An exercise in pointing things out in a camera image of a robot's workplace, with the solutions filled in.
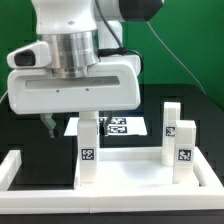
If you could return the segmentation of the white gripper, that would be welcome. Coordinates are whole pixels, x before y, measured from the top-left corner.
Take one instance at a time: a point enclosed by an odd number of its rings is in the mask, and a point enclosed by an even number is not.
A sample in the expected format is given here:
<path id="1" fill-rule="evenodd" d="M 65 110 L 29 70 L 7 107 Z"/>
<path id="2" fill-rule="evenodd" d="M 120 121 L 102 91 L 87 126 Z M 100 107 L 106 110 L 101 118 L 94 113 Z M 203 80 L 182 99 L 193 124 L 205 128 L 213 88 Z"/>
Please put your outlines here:
<path id="1" fill-rule="evenodd" d="M 139 106 L 140 70 L 135 55 L 105 57 L 83 78 L 57 79 L 48 69 L 17 69 L 7 81 L 10 107 L 17 114 L 41 114 L 50 137 L 56 139 L 60 128 L 52 113 L 108 111 L 103 124 L 107 136 L 112 110 Z"/>

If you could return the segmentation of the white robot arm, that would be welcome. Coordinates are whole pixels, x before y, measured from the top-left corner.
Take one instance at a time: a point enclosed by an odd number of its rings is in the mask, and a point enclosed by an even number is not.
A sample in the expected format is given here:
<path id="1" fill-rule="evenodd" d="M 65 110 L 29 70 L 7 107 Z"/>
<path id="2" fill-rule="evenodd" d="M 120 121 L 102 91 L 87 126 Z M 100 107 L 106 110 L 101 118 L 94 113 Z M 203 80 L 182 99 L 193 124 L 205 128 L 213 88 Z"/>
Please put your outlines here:
<path id="1" fill-rule="evenodd" d="M 141 56 L 113 42 L 109 23 L 144 22 L 164 0 L 31 0 L 36 42 L 7 56 L 8 98 L 17 114 L 133 110 L 140 104 Z"/>

